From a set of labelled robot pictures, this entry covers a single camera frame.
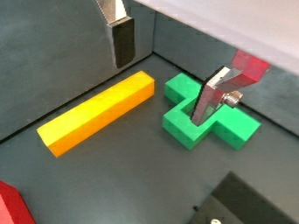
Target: green block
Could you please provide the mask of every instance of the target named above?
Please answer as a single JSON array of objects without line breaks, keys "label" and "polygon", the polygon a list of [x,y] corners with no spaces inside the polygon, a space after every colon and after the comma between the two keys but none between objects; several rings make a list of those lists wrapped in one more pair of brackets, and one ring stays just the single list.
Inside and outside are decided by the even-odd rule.
[{"label": "green block", "polygon": [[235,150],[240,150],[260,123],[237,108],[224,105],[203,125],[192,124],[188,114],[192,112],[200,88],[201,85],[184,73],[165,82],[164,95],[177,105],[162,116],[162,128],[188,150],[211,131]]}]

